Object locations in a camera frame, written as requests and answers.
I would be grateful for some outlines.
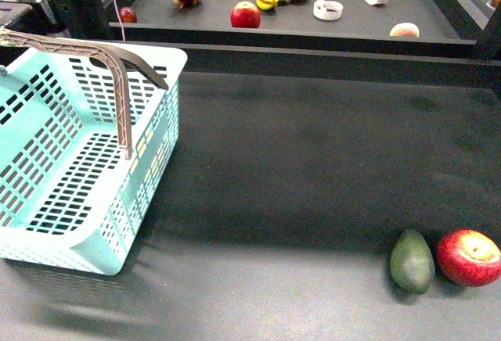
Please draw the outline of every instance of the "pink cable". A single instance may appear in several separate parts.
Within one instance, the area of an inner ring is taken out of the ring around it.
[[[122,23],[122,19],[120,19],[120,13],[118,12],[117,0],[113,0],[113,4],[115,6],[115,13],[117,14],[118,23],[120,24],[120,28],[122,30],[122,40],[125,41],[125,29],[124,24]]]

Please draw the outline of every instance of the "red apple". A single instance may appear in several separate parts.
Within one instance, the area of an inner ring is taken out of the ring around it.
[[[254,3],[243,1],[233,7],[230,20],[235,28],[259,28],[261,13]]]
[[[483,286],[501,276],[501,251],[488,237],[470,229],[444,235],[437,245],[444,275],[464,286]]]
[[[491,6],[498,7],[500,2],[501,2],[501,0],[491,0]]]
[[[132,7],[122,7],[118,15],[122,23],[138,23],[138,16]]]

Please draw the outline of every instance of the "light blue plastic basket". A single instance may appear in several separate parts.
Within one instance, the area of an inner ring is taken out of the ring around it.
[[[176,48],[114,44],[166,80],[128,72],[132,158],[117,146],[110,71],[28,49],[0,76],[0,257],[114,275],[178,138]]]

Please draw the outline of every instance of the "basket handle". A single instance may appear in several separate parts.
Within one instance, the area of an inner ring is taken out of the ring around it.
[[[168,89],[161,75],[140,56],[128,50],[93,41],[51,38],[37,34],[15,32],[0,27],[0,46],[35,48],[39,52],[86,56],[106,65],[114,79],[115,114],[118,145],[125,149],[125,159],[132,157],[131,104],[125,65],[139,71],[158,88]]]

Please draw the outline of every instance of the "avocado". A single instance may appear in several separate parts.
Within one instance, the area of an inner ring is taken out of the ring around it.
[[[424,294],[431,286],[435,264],[430,247],[423,236],[412,229],[405,230],[391,251],[391,277],[404,290]]]

